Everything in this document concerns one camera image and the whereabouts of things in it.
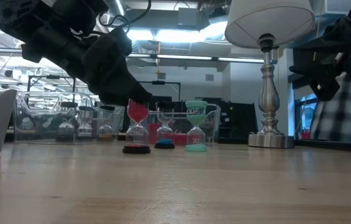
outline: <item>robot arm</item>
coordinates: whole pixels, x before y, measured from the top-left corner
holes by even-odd
[[[318,99],[331,100],[340,88],[335,78],[342,72],[351,75],[351,11],[347,17],[327,27],[322,37],[298,49],[326,55],[323,60],[292,66],[290,71],[309,77],[310,87]]]
[[[25,42],[24,59],[49,59],[85,82],[104,103],[147,102],[152,95],[127,68],[125,56],[132,48],[124,30],[91,35],[96,17],[106,11],[103,0],[61,0],[52,7],[42,0],[0,0],[0,29]]]

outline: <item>white lamp shade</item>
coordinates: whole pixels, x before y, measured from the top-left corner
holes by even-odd
[[[234,0],[225,38],[233,45],[255,49],[263,34],[272,34],[276,38],[274,46],[279,46],[314,27],[309,0]]]

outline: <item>wooden table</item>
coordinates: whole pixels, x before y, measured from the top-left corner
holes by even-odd
[[[8,144],[0,223],[351,223],[351,152]]]

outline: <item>plastic storage container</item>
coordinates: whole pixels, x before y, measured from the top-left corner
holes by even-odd
[[[208,104],[206,107],[206,116],[200,129],[205,133],[205,145],[213,146],[218,142],[218,132],[220,129],[221,108],[215,104]],[[149,143],[157,142],[157,130],[161,123],[157,117],[157,111],[150,111],[146,123],[143,123],[149,132]],[[174,113],[174,118],[169,122],[169,127],[174,132],[174,144],[176,146],[187,145],[187,133],[192,129],[193,125],[187,119],[187,113]]]
[[[91,98],[81,93],[18,93],[14,139],[29,144],[112,142],[117,140],[123,111],[121,106],[95,108]],[[107,126],[111,133],[104,135]]]

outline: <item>person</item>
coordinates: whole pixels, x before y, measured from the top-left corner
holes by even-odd
[[[340,90],[330,101],[320,101],[314,112],[310,138],[351,142],[351,75],[336,78]]]

